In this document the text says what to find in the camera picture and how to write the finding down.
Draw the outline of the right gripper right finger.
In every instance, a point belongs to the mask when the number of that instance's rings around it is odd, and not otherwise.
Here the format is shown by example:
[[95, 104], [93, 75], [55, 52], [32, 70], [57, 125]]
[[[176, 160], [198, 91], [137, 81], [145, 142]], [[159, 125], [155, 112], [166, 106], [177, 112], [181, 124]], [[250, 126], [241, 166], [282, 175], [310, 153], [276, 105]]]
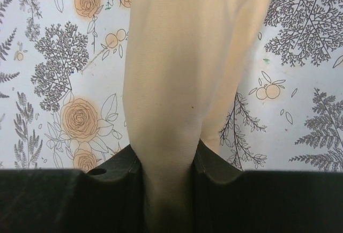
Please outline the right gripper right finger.
[[198, 144], [195, 232], [342, 232], [342, 173], [240, 171]]

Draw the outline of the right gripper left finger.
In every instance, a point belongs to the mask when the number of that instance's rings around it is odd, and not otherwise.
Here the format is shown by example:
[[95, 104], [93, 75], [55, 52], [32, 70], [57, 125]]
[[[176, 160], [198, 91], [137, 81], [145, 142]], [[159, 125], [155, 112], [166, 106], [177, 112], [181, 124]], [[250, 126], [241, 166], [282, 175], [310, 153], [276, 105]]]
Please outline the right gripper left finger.
[[79, 169], [1, 170], [1, 232], [141, 232], [141, 165], [130, 146]]

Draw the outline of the beige t shirt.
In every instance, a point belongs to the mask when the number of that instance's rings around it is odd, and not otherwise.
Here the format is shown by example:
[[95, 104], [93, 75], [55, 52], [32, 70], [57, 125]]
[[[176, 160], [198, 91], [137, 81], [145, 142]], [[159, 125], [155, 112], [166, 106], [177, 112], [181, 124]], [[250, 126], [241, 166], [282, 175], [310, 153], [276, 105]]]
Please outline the beige t shirt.
[[123, 106], [148, 232], [192, 232], [191, 165], [219, 132], [271, 0], [133, 0]]

